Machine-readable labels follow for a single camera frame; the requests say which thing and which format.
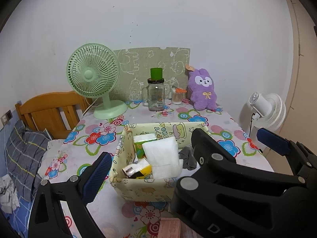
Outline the grey sock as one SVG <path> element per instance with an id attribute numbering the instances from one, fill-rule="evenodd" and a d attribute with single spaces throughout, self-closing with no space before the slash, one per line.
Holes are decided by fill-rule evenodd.
<path id="1" fill-rule="evenodd" d="M 197 160 L 193 155 L 194 149 L 191 146 L 185 146 L 178 152 L 179 158 L 183 160 L 183 169 L 194 170 L 197 167 Z"/>

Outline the white tissue pack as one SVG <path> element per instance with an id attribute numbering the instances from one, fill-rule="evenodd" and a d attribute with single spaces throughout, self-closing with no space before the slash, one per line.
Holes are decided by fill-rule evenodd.
<path id="1" fill-rule="evenodd" d="M 183 169 L 179 158 L 178 143 L 174 136 L 142 144 L 147 161 L 152 166 L 154 179 L 178 177 Z"/>

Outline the yellow cartoon fabric box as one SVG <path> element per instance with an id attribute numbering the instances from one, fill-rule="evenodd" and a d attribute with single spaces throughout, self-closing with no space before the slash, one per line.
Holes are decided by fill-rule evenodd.
<path id="1" fill-rule="evenodd" d="M 191 136 L 202 122 L 129 124 L 122 131 L 110 170 L 110 183 L 124 200 L 169 202 L 189 161 Z"/>

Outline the yellow bear tissue pack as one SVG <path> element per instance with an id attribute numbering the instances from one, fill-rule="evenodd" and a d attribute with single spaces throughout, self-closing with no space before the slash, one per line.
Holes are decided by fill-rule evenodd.
<path id="1" fill-rule="evenodd" d="M 144 179 L 150 177 L 152 166 L 146 158 L 142 158 L 122 168 L 122 172 L 130 179 Z"/>

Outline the pink wet wipes pack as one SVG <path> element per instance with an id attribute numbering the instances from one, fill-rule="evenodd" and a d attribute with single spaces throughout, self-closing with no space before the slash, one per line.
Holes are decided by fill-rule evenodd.
<path id="1" fill-rule="evenodd" d="M 158 238 L 180 238 L 181 220 L 178 218 L 161 218 Z"/>

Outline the wall power socket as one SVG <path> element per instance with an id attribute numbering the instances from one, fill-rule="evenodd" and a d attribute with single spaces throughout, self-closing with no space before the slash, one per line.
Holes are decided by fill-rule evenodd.
<path id="1" fill-rule="evenodd" d="M 1 122 L 3 126 L 5 126 L 11 119 L 13 115 L 11 110 L 8 110 L 4 115 L 1 116 Z"/>

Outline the crumpled white grey cloth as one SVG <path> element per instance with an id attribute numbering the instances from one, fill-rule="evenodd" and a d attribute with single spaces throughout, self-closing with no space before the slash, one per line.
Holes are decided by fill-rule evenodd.
<path id="1" fill-rule="evenodd" d="M 20 207 L 17 189 L 8 174 L 0 178 L 0 197 L 4 213 L 12 214 Z"/>

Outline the green desk fan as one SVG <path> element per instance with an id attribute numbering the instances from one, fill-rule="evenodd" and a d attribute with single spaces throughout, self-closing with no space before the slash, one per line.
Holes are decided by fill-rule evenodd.
<path id="1" fill-rule="evenodd" d="M 127 111 L 127 104 L 111 100 L 110 91 L 119 79 L 115 53 L 102 44 L 88 43 L 70 56 L 66 75 L 72 89 L 85 98 L 102 99 L 94 109 L 97 119 L 115 118 Z"/>

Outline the white standing fan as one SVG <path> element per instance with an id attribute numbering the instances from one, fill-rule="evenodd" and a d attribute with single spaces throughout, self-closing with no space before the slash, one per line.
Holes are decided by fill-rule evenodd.
<path id="1" fill-rule="evenodd" d="M 260 128 L 266 128 L 275 132 L 281 127 L 286 117 L 286 106 L 282 98 L 276 93 L 262 95 L 253 93 L 248 100 L 252 109 L 249 136 L 254 144 L 262 151 L 266 148 L 257 138 L 256 134 Z"/>

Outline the floral tablecloth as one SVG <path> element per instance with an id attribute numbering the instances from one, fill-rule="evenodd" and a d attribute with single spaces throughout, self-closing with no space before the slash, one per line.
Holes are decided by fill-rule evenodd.
<path id="1" fill-rule="evenodd" d="M 102 152 L 115 162 L 94 201 L 87 205 L 106 237 L 157 237 L 159 222 L 170 217 L 169 202 L 176 178 L 127 180 L 122 168 L 135 160 L 131 135 L 155 133 L 159 139 L 174 136 L 180 147 L 190 143 L 195 127 L 203 128 L 228 150 L 238 164 L 271 170 L 269 162 L 248 134 L 222 107 L 197 111 L 188 100 L 180 105 L 167 102 L 161 112 L 151 112 L 141 102 L 127 102 L 127 111 L 109 120 L 86 114 L 64 140 L 58 152 L 40 167 L 52 183 L 80 175 Z"/>

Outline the wooden bed headboard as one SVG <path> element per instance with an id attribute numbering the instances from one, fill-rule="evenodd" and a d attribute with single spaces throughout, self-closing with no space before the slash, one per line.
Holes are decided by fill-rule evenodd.
<path id="1" fill-rule="evenodd" d="M 53 139 L 65 139 L 79 123 L 76 108 L 84 112 L 92 99 L 74 91 L 51 92 L 35 96 L 15 108 L 20 120 L 33 131 L 47 130 Z"/>

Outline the green patterned board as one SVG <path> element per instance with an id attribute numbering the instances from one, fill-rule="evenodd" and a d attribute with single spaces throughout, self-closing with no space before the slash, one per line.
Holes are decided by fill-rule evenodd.
<path id="1" fill-rule="evenodd" d="M 190 49 L 181 47 L 145 47 L 114 51 L 119 62 L 119 78 L 110 92 L 110 99 L 137 101 L 142 98 L 142 88 L 148 85 L 152 68 L 163 71 L 165 98 L 171 98 L 173 86 L 185 89 L 190 62 Z"/>

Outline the green plastic cup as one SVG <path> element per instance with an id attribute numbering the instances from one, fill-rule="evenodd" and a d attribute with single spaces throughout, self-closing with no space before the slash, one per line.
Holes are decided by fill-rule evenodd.
<path id="1" fill-rule="evenodd" d="M 158 81 L 163 79 L 163 69 L 162 68 L 151 68 L 150 69 L 150 78 L 153 81 Z"/>

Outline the grey plaid pillow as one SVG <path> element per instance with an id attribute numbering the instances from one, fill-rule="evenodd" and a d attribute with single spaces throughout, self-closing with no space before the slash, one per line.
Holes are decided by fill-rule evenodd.
<path id="1" fill-rule="evenodd" d="M 38 174 L 50 136 L 45 131 L 33 131 L 22 120 L 16 122 L 8 138 L 5 152 L 8 174 L 18 195 L 31 202 L 42 180 Z"/>

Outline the toothpick jar orange lid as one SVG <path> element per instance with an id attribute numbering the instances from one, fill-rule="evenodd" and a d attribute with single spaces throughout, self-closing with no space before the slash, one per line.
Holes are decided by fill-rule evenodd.
<path id="1" fill-rule="evenodd" d="M 181 104 L 185 94 L 187 93 L 187 90 L 176 87 L 174 85 L 172 86 L 171 90 L 172 90 L 171 102 L 176 105 Z"/>

